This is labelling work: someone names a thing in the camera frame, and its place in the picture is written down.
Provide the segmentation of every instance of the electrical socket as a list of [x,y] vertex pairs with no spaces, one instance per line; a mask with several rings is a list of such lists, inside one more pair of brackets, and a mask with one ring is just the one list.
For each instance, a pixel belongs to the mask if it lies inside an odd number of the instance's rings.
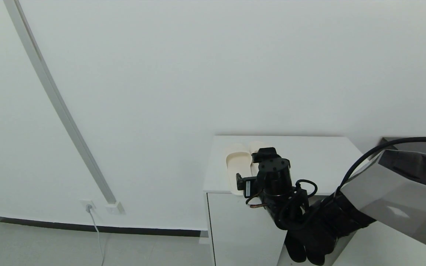
[[80,200],[80,203],[83,205],[85,210],[86,210],[87,205],[91,205],[91,207],[93,207],[93,209],[96,209],[95,204],[93,203],[92,200]]

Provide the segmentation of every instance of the white wall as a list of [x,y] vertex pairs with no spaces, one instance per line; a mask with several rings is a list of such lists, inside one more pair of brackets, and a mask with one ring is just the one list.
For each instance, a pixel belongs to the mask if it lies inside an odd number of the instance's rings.
[[[345,135],[361,150],[426,135],[426,2],[21,4],[126,209],[98,209],[105,225],[205,229],[215,133]],[[0,212],[88,223],[78,198],[103,198],[51,108],[0,3]]]

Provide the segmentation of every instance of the wall switch box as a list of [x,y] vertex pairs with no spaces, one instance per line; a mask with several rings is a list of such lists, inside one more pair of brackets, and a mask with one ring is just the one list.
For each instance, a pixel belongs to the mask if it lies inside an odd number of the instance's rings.
[[108,204],[106,205],[106,210],[108,211],[109,214],[113,214],[113,215],[120,215],[120,214],[124,214],[124,208],[121,205],[121,202],[117,201],[115,204]]

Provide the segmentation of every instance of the cabinet door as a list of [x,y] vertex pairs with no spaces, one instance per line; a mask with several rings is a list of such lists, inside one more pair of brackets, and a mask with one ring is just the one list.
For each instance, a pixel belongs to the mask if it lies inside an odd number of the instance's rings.
[[207,197],[216,266],[277,265],[287,231],[265,209],[251,209],[232,194]]

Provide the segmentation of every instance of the cabinet top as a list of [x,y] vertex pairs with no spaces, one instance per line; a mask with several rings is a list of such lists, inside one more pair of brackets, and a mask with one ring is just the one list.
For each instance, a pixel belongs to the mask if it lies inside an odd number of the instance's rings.
[[[313,181],[318,185],[316,195],[332,194],[351,165],[362,155],[346,137],[214,136],[204,192],[230,193],[226,148],[234,143],[248,146],[252,141],[264,142],[274,147],[281,157],[289,159],[292,182],[300,179]],[[309,184],[302,184],[302,187],[313,190]]]

